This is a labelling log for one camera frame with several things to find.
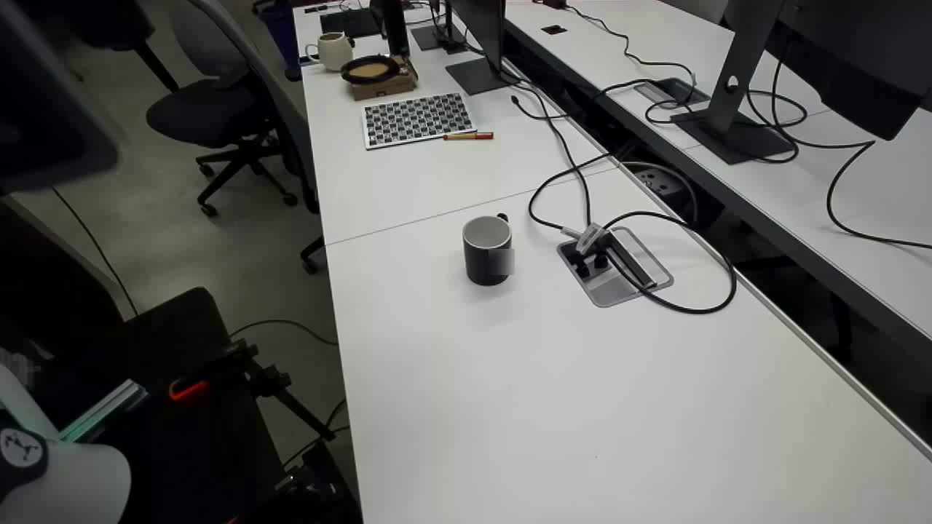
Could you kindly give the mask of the black mug grey inside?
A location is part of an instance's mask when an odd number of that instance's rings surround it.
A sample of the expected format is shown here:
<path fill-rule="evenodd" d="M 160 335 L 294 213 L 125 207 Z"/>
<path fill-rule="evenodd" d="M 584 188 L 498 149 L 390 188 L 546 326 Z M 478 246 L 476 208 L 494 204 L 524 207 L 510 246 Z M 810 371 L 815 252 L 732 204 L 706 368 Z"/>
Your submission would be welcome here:
<path fill-rule="evenodd" d="M 476 284 L 501 284 L 510 277 L 514 229 L 504 213 L 478 214 L 464 226 L 467 277 Z"/>

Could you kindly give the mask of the orange pen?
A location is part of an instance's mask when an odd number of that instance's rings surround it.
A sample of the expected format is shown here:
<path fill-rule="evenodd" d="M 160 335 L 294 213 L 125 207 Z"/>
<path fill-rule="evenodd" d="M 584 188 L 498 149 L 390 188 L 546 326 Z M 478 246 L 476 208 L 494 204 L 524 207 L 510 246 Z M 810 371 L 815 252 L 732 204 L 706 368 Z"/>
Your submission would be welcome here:
<path fill-rule="evenodd" d="M 464 133 L 446 133 L 443 135 L 446 141 L 464 141 L 464 138 L 495 138 L 495 133 L 494 131 L 464 131 Z"/>

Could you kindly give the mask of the checkerboard calibration board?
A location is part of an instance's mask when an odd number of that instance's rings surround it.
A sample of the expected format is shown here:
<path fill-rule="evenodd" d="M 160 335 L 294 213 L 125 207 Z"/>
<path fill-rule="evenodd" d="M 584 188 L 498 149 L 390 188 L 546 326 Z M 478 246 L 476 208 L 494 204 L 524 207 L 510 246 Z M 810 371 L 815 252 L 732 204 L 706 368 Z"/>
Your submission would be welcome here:
<path fill-rule="evenodd" d="M 363 108 L 363 133 L 371 150 L 443 138 L 446 133 L 473 131 L 473 112 L 460 92 L 434 92 L 415 99 L 393 99 Z"/>

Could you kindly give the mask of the black bowl on wooden box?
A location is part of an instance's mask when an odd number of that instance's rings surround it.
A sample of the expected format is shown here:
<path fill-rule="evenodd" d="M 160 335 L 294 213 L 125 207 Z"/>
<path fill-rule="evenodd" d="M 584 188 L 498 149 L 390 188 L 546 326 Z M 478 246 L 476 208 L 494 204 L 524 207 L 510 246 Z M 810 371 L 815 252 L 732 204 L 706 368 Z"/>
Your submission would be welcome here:
<path fill-rule="evenodd" d="M 365 55 L 342 67 L 342 79 L 354 99 L 380 99 L 409 92 L 421 76 L 409 57 Z"/>

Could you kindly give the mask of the black tripod with orange clamp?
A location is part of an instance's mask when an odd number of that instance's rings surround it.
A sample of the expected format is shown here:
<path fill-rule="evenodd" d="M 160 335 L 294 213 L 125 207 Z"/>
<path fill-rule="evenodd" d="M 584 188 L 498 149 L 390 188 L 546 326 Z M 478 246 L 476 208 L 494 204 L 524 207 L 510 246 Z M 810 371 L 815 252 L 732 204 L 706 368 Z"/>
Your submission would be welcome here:
<path fill-rule="evenodd" d="M 166 387 L 166 397 L 175 405 L 192 405 L 210 393 L 223 393 L 234 383 L 242 383 L 250 396 L 271 396 L 290 408 L 300 421 L 307 421 L 317 435 L 333 438 L 336 428 L 317 419 L 294 393 L 293 374 L 278 365 L 262 365 L 256 360 L 261 348 L 249 341 L 234 341 L 226 355 L 195 365 L 188 374 L 179 374 Z"/>

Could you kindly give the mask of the white jar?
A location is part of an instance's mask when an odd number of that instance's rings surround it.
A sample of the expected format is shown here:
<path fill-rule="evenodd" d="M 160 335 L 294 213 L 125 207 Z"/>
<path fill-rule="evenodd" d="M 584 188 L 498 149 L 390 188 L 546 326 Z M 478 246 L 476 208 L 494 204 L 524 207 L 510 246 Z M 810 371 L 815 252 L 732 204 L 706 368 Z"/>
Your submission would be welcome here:
<path fill-rule="evenodd" d="M 354 42 L 344 32 L 323 32 L 317 36 L 317 57 L 329 73 L 339 73 L 354 60 Z"/>

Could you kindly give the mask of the black office chair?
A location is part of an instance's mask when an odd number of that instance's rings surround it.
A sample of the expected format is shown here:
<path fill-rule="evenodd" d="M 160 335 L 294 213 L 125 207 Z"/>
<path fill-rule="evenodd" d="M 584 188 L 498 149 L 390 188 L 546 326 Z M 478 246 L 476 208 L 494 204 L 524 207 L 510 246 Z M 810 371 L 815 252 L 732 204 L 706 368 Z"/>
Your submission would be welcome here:
<path fill-rule="evenodd" d="M 220 208 L 210 197 L 242 169 L 266 176 L 290 207 L 322 213 L 316 191 L 313 138 L 304 109 L 274 79 L 239 20 L 223 0 L 164 0 L 169 25 L 202 69 L 147 109 L 147 121 L 179 141 L 205 144 L 198 169 L 208 186 L 198 207 L 208 218 Z"/>

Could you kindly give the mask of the grey monitor stand right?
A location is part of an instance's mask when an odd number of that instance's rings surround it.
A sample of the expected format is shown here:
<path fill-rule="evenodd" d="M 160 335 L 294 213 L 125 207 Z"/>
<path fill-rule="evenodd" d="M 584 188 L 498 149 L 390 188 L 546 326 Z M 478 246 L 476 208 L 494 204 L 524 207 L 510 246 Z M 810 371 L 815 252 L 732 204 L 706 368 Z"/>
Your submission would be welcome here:
<path fill-rule="evenodd" d="M 748 80 L 786 0 L 728 0 L 725 20 L 735 32 L 721 79 L 706 109 L 676 112 L 673 125 L 713 150 L 722 162 L 778 159 L 794 150 L 772 125 L 740 112 Z"/>

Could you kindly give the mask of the white object with logo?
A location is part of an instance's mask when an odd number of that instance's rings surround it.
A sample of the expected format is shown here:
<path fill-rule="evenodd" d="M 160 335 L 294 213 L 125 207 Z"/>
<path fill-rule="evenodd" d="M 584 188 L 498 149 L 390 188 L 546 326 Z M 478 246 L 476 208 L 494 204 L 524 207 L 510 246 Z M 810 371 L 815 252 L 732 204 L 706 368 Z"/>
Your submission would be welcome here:
<path fill-rule="evenodd" d="M 111 444 L 67 443 L 0 365 L 0 524 L 119 524 L 132 464 Z"/>

